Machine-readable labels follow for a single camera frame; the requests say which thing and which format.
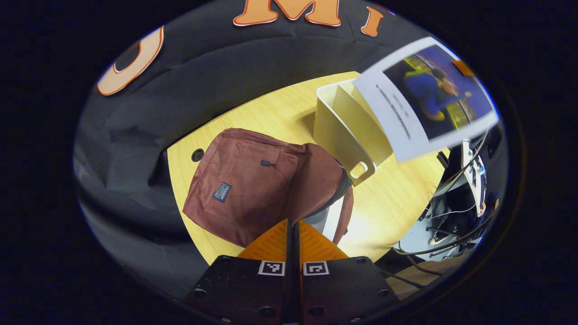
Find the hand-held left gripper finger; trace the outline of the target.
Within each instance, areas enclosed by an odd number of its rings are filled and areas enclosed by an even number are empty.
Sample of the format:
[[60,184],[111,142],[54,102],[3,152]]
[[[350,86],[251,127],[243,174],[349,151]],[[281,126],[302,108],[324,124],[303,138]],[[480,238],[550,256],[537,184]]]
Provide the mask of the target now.
[[300,325],[366,325],[399,299],[386,274],[366,256],[347,256],[322,233],[294,227]]
[[294,228],[281,221],[236,256],[219,255],[185,298],[213,325],[284,325],[294,317]]

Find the blue night city book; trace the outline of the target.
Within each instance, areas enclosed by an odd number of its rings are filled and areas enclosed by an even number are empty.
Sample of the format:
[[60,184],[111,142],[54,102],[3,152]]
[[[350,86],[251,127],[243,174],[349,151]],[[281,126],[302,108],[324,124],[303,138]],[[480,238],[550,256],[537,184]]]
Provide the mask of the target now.
[[354,81],[399,163],[452,148],[499,122],[488,91],[433,37],[388,54]]

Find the maroon schoolbag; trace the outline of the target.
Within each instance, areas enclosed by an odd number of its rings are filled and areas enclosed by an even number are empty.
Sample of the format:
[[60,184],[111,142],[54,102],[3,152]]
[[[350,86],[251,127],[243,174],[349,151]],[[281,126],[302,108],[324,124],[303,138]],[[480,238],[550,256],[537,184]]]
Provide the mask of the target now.
[[352,186],[345,167],[318,144],[227,128],[200,159],[182,212],[211,234],[247,247],[283,220],[296,224],[337,206],[329,239],[338,244],[353,212]]

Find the white plastic bookshelf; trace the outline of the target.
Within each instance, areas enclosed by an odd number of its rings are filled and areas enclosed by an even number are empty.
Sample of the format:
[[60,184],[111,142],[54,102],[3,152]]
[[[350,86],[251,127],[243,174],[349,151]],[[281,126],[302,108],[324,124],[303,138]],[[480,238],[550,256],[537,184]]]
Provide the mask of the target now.
[[353,79],[318,87],[316,96],[312,137],[357,186],[393,155],[392,146]]

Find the white electronics board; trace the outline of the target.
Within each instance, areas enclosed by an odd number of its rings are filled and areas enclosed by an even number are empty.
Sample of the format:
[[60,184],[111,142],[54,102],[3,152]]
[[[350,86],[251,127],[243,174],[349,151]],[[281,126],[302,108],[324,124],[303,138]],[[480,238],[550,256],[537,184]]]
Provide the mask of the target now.
[[483,202],[485,201],[487,191],[487,173],[485,163],[481,154],[476,158],[474,155],[478,152],[479,146],[476,146],[471,140],[464,139],[461,145],[461,165],[465,167],[464,177],[469,184],[471,193],[475,201],[475,209],[481,216]]

